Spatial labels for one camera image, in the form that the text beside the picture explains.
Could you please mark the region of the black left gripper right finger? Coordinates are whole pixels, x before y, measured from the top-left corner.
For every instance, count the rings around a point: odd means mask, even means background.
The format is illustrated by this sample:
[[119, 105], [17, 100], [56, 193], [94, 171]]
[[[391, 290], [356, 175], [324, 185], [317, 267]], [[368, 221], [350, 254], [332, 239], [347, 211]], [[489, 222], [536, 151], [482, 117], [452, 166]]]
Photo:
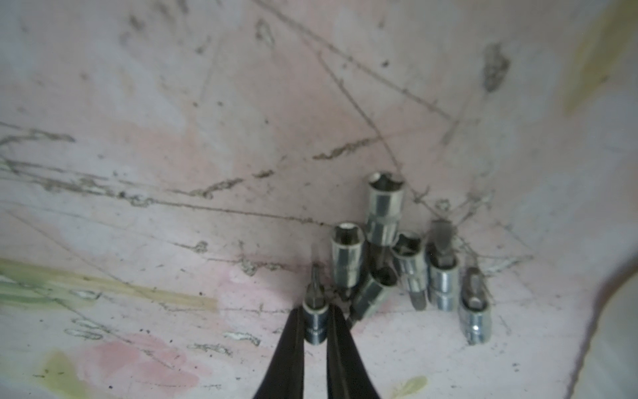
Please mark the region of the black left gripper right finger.
[[379, 399], [347, 321], [337, 305], [327, 314], [327, 397]]

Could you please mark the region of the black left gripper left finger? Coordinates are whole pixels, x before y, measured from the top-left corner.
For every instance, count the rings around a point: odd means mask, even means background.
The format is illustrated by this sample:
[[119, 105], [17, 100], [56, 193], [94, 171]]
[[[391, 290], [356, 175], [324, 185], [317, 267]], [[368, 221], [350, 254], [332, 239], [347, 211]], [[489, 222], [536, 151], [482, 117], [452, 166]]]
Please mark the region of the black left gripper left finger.
[[302, 399], [305, 323], [301, 307], [293, 309], [254, 399]]

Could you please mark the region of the silver bit small star tip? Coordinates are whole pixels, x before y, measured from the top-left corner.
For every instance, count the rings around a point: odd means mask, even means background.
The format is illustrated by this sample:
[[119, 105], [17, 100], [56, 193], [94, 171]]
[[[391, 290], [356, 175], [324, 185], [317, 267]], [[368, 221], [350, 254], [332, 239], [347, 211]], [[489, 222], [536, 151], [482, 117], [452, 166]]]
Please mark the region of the silver bit small star tip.
[[302, 303], [302, 311], [305, 325], [305, 339], [310, 344], [317, 346], [327, 338], [327, 302], [324, 287], [321, 282], [321, 266], [312, 266], [311, 281], [307, 286]]

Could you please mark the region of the silver socket bit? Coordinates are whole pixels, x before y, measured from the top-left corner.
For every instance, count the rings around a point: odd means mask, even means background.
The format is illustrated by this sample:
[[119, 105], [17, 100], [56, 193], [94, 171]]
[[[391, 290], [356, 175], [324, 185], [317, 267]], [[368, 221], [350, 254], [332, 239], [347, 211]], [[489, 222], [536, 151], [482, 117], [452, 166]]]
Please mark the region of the silver socket bit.
[[397, 276], [392, 267], [385, 266], [371, 272], [352, 299], [347, 319], [349, 328], [372, 316], [397, 286]]

